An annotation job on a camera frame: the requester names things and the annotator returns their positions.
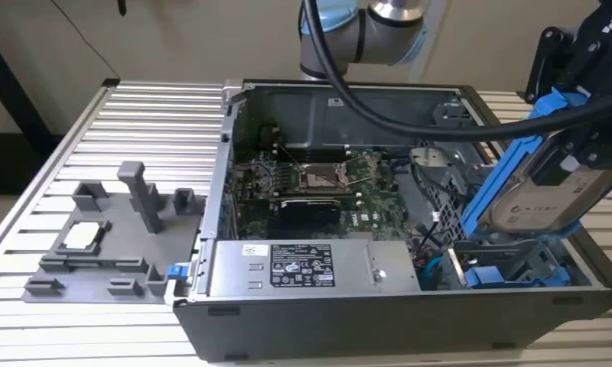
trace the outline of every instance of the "white wall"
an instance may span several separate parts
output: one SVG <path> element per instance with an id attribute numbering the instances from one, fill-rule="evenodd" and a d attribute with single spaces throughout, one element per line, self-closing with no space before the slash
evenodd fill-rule
<path id="1" fill-rule="evenodd" d="M 598 5 L 598 0 L 450 0 L 423 82 L 523 90 L 542 30 L 576 29 Z"/>

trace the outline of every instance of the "metal slotted surface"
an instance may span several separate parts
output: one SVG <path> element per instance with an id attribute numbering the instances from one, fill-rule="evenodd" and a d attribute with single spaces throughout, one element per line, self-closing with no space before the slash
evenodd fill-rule
<path id="1" fill-rule="evenodd" d="M 67 151 L 55 169 L 49 169 L 49 177 L 33 192 L 25 193 L 23 208 L 15 208 L 9 215 L 13 220 L 7 217 L 1 224 L 0 366 L 205 365 L 193 355 L 168 306 L 25 304 L 20 295 L 75 208 L 69 195 L 79 180 L 101 179 L 108 191 L 124 192 L 115 169 L 121 160 L 139 160 L 148 167 L 148 180 L 163 192 L 192 187 L 205 193 L 215 159 L 208 136 L 217 135 L 221 117 L 215 107 L 219 88 L 121 83 L 108 99 L 120 104 L 104 106 L 93 122 L 91 118 L 77 122 L 76 138 L 63 143 Z M 502 122 L 528 114 L 530 107 L 514 93 L 480 95 Z M 612 260 L 612 193 L 584 217 L 583 224 Z M 312 359 L 278 364 L 612 367 L 612 311 L 595 320 L 562 325 L 524 351 Z"/>

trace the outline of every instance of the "black cable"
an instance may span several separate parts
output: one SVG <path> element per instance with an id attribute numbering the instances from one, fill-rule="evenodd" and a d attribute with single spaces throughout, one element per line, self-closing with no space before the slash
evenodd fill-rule
<path id="1" fill-rule="evenodd" d="M 440 221 L 435 221 L 435 222 L 432 223 L 432 226 L 431 226 L 431 228 L 428 229 L 427 234 L 424 235 L 424 238 L 422 239 L 422 242 L 419 243 L 420 246 L 424 246 L 424 245 L 426 245 L 428 239 L 431 238 L 432 231 L 436 230 L 439 224 L 440 224 Z"/>
<path id="2" fill-rule="evenodd" d="M 464 203 L 470 201 L 470 197 L 467 195 L 463 195 L 462 193 L 455 192 L 447 186 L 444 186 L 442 183 L 435 181 L 432 179 L 432 177 L 428 176 L 426 170 L 422 168 L 422 166 L 419 164 L 416 164 L 416 163 L 412 164 L 412 170 L 424 178 L 424 180 L 427 181 L 427 183 L 431 186 L 436 187 L 436 189 L 439 191 L 442 191 L 443 193 L 446 193 L 451 197 L 455 197 L 456 199 L 459 199 Z"/>
<path id="3" fill-rule="evenodd" d="M 346 105 L 375 126 L 402 135 L 432 141 L 500 141 L 575 128 L 612 117 L 612 94 L 562 113 L 495 126 L 415 126 L 375 112 L 352 93 L 328 49 L 316 0 L 304 0 L 306 21 L 311 30 L 315 53 L 328 81 Z"/>
<path id="4" fill-rule="evenodd" d="M 104 61 L 104 64 L 108 66 L 108 68 L 111 69 L 111 71 L 113 72 L 115 76 L 120 79 L 120 74 L 117 71 L 115 71 L 113 69 L 113 66 L 109 64 L 109 62 L 107 61 L 107 59 L 104 58 L 103 54 L 99 53 L 99 51 L 95 49 L 93 45 L 91 44 L 89 40 L 85 39 L 84 37 L 84 34 L 81 33 L 79 27 L 76 26 L 75 22 L 72 21 L 71 17 L 68 16 L 67 12 L 63 10 L 63 8 L 59 6 L 57 2 L 55 0 L 49 0 L 52 2 L 52 4 L 55 4 L 56 8 L 59 9 L 59 11 L 61 12 L 63 16 L 65 17 L 65 19 L 68 20 L 68 22 L 71 23 L 71 26 L 75 28 L 77 34 L 80 35 L 81 37 L 81 40 L 84 41 L 84 43 L 87 44 L 88 47 L 91 47 L 91 50 L 93 50 L 95 54 L 97 55 L 97 57 L 100 57 L 101 61 Z"/>
<path id="5" fill-rule="evenodd" d="M 304 22 L 304 2 L 299 4 L 299 16 L 298 16 L 298 33 L 299 40 L 302 41 L 302 23 Z"/>

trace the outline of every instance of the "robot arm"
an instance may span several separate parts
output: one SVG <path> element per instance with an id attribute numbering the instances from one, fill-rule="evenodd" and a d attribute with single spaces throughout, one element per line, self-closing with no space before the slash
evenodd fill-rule
<path id="1" fill-rule="evenodd" d="M 436 134 L 434 128 L 410 128 L 370 111 L 360 101 L 354 100 L 340 77 L 351 62 L 391 64 L 398 62 L 399 55 L 416 54 L 423 35 L 419 6 L 419 1 L 374 1 L 367 10 L 368 16 L 350 13 L 338 28 L 328 27 L 323 22 L 332 57 L 327 55 L 324 40 L 318 39 L 318 34 L 312 39 L 310 34 L 306 35 L 302 38 L 302 71 L 320 79 L 328 77 L 350 108 L 376 125 L 403 133 L 411 132 L 419 138 L 454 141 L 455 135 L 462 139 L 459 141 L 467 141 L 472 133 L 470 128 L 462 138 L 462 133 Z M 323 18 L 326 15 L 320 12 L 320 20 Z M 370 26 L 362 32 L 364 18 L 370 19 Z M 316 24 L 314 17 L 310 23 Z M 391 41 L 362 42 L 363 35 L 366 39 Z M 362 48 L 362 57 L 356 57 L 359 48 L 350 46 L 354 42 L 367 47 Z M 546 130 L 538 135 L 520 132 L 518 137 L 523 138 L 511 142 L 463 213 L 468 238 L 476 239 L 492 232 L 563 238 L 578 230 L 580 217 L 612 190 L 611 94 L 612 0 L 602 0 L 602 6 L 584 20 L 575 39 L 558 28 L 547 28 L 542 34 L 526 94 L 527 101 L 536 103 L 530 118 L 536 120 L 538 125 L 543 125 L 542 120 L 552 119 L 562 127 L 551 128 L 551 124 L 546 124 Z M 603 108 L 607 103 L 611 103 L 611 108 Z M 566 110 L 583 113 L 566 113 Z M 516 122 L 510 125 L 519 125 L 523 131 L 526 124 Z M 487 135 L 483 135 L 474 139 L 486 138 Z"/>
<path id="2" fill-rule="evenodd" d="M 340 73 L 351 63 L 394 65 L 418 55 L 426 30 L 420 0 L 374 0 L 359 9 L 356 0 L 319 0 L 319 17 Z M 302 62 L 307 79 L 327 79 L 300 16 Z"/>

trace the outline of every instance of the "sticker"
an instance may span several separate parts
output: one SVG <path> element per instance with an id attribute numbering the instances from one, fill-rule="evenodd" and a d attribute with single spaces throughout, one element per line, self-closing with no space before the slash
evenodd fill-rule
<path id="1" fill-rule="evenodd" d="M 331 245 L 272 245 L 274 287 L 335 287 Z"/>
<path id="2" fill-rule="evenodd" d="M 267 256 L 268 251 L 268 245 L 252 245 L 249 243 L 243 245 L 243 256 Z"/>
<path id="3" fill-rule="evenodd" d="M 330 98 L 327 101 L 328 107 L 342 107 L 346 105 L 340 98 Z"/>

